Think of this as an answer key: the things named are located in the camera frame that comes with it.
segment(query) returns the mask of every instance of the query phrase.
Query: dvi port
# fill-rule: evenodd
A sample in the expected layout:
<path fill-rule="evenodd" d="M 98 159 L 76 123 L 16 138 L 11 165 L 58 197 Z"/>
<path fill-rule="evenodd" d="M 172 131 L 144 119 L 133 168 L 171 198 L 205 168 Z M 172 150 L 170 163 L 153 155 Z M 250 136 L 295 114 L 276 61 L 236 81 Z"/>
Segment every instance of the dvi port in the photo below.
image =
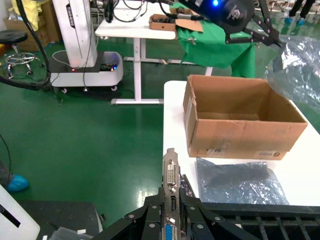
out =
<path fill-rule="evenodd" d="M 167 183 L 170 185 L 175 184 L 175 167 L 172 163 L 168 164 L 167 168 Z"/>

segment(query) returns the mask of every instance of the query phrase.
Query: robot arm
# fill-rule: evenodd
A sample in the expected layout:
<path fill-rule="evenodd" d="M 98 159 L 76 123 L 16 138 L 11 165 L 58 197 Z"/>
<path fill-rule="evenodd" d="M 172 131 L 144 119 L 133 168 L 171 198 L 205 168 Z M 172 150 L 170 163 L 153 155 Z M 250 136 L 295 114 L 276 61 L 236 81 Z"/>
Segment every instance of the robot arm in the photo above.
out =
<path fill-rule="evenodd" d="M 253 0 L 179 0 L 179 2 L 198 13 L 201 18 L 221 27 L 225 32 L 227 44 L 261 42 L 266 46 L 276 44 L 282 47 L 283 45 L 279 40 L 279 32 L 272 26 L 266 0 L 259 0 L 263 20 L 256 15 Z M 173 18 L 186 18 L 186 15 L 181 14 L 166 15 Z M 264 34 L 247 28 L 251 20 L 261 27 Z M 230 34 L 241 31 L 251 37 L 230 37 Z"/>

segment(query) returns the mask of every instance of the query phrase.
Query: white panel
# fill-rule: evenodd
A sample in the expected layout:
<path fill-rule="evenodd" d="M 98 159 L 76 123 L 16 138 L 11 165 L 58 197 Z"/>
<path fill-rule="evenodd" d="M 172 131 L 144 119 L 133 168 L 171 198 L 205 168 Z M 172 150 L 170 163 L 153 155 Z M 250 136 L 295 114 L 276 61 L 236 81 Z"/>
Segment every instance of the white panel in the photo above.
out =
<path fill-rule="evenodd" d="M 89 1 L 54 0 L 53 5 L 70 65 L 74 68 L 84 67 L 90 46 L 86 66 L 93 67 L 98 54 L 90 20 Z"/>
<path fill-rule="evenodd" d="M 20 222 L 19 227 L 1 214 L 4 209 Z M 39 225 L 0 185 L 0 240 L 36 240 L 39 231 Z"/>

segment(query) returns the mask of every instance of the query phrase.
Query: vga port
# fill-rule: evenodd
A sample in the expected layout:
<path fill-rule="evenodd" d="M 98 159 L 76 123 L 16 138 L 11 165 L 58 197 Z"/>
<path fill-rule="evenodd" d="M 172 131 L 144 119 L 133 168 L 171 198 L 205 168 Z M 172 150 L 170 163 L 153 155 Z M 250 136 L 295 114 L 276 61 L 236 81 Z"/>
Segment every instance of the vga port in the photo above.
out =
<path fill-rule="evenodd" d="M 165 240 L 172 240 L 174 234 L 174 227 L 171 224 L 165 225 Z"/>

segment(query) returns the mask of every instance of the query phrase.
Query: green cloth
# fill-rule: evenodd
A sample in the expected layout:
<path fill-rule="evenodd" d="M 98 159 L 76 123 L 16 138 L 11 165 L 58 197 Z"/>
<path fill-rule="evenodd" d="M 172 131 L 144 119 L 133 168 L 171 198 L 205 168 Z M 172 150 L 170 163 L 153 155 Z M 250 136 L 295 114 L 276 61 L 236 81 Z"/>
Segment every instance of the green cloth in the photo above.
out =
<path fill-rule="evenodd" d="M 176 3 L 173 8 L 183 7 Z M 202 20 L 203 32 L 177 27 L 177 37 L 185 51 L 184 62 L 191 62 L 206 67 L 226 68 L 231 65 L 233 77 L 255 77 L 255 45 L 252 43 L 226 44 L 224 30 L 214 23 Z M 232 37 L 247 37 L 239 32 Z"/>

